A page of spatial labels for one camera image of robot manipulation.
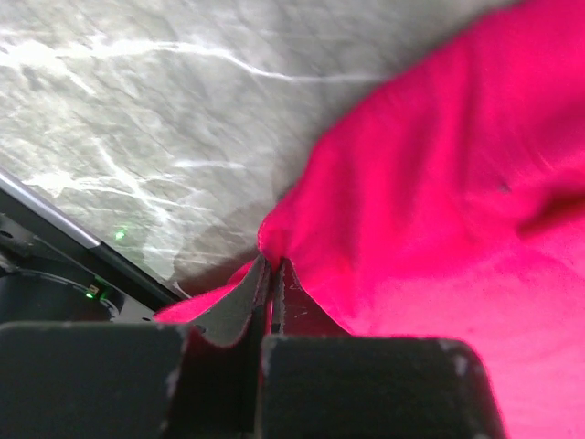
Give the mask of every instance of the gray marble countertop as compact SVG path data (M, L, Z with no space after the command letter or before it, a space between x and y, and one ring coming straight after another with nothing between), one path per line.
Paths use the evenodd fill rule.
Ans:
M221 284L328 126L509 0L0 5L0 166L171 288Z

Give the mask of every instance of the black panel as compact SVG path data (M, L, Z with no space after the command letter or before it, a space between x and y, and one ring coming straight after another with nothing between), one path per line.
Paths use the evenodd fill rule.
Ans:
M463 343L269 336L262 370L264 439L505 437Z
M0 326L0 437L159 437L186 335L155 325Z

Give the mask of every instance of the magenta cloth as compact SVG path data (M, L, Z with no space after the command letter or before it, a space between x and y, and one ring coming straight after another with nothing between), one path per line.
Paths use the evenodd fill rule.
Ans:
M326 133L258 243L351 334L473 346L513 439L582 438L584 195L585 2L532 0ZM192 320L246 270L157 319Z

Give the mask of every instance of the scuff mark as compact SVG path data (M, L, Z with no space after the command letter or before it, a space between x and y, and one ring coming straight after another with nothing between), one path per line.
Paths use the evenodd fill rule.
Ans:
M455 356L455 358L453 359L453 363L455 363L455 373L462 377L463 375L465 375L465 372L467 371L467 364L468 364L468 360L466 357L464 357L463 355L457 355Z

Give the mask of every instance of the circular black component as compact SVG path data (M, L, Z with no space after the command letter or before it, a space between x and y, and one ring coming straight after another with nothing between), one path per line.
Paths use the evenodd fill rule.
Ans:
M36 259L0 277L0 324L31 320L109 321L122 308L123 296L100 288L91 273Z

